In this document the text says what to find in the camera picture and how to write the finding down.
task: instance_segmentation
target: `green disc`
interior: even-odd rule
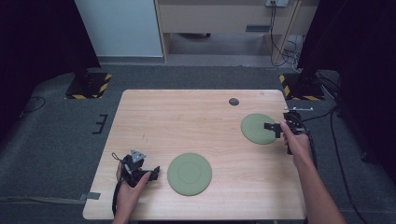
[[[270,144],[275,141],[275,132],[264,129],[264,123],[275,123],[273,119],[263,114],[246,116],[241,123],[244,136],[256,144]]]
[[[182,195],[196,195],[209,185],[212,168],[209,162],[196,153],[181,154],[172,160],[168,168],[168,182]]]

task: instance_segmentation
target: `white wall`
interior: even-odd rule
[[[97,56],[163,56],[153,0],[75,2]]]

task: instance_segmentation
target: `person's left hand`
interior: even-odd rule
[[[120,174],[121,163],[119,163],[119,168],[116,173],[118,180],[120,179]],[[113,223],[129,222],[132,212],[136,208],[140,193],[149,181],[150,174],[151,172],[145,173],[134,188],[131,188],[126,181],[122,181],[120,191],[117,196],[117,213],[114,216]]]

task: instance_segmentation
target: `black stand base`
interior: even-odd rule
[[[100,98],[105,89],[111,75],[107,73],[89,73],[89,84],[81,83],[77,76],[73,79],[69,89],[66,92],[67,99],[87,99]]]
[[[290,73],[280,76],[287,100],[323,100],[324,93],[320,83],[300,80],[300,74]]]

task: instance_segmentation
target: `wooden desk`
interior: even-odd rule
[[[229,99],[237,98],[237,106]],[[118,162],[134,148],[147,154],[144,169],[161,166],[159,179],[149,182],[133,219],[224,220],[304,219],[299,177],[283,140],[257,145],[242,134],[242,119],[263,113],[283,119],[281,91],[125,91],[106,142],[83,216],[112,219],[111,202]],[[185,152],[204,156],[212,181],[195,196],[182,196],[167,181],[170,162]]]
[[[319,0],[289,0],[286,7],[276,8],[273,27],[274,42],[280,51],[289,35],[305,35],[316,12]],[[272,8],[265,0],[155,0],[163,57],[167,61],[171,35],[242,34],[248,25],[271,26]],[[265,33],[271,49],[270,33]],[[274,48],[273,61],[280,53]]]

